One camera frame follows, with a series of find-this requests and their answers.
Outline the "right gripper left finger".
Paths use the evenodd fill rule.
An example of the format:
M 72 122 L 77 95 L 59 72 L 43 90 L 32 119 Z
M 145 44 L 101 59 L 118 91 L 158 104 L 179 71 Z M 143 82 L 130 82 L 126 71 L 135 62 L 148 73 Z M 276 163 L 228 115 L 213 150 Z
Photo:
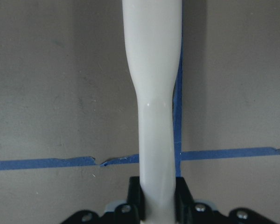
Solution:
M 80 210 L 63 224 L 139 224 L 144 219 L 144 196 L 138 176 L 130 177 L 126 202 L 116 205 L 102 216 L 91 210 Z

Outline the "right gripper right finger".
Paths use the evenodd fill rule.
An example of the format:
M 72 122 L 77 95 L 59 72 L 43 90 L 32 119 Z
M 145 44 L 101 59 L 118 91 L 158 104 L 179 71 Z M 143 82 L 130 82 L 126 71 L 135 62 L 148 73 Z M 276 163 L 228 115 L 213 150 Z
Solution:
M 271 219 L 248 208 L 235 208 L 225 216 L 209 203 L 195 201 L 186 181 L 176 178 L 175 205 L 181 224 L 274 224 Z

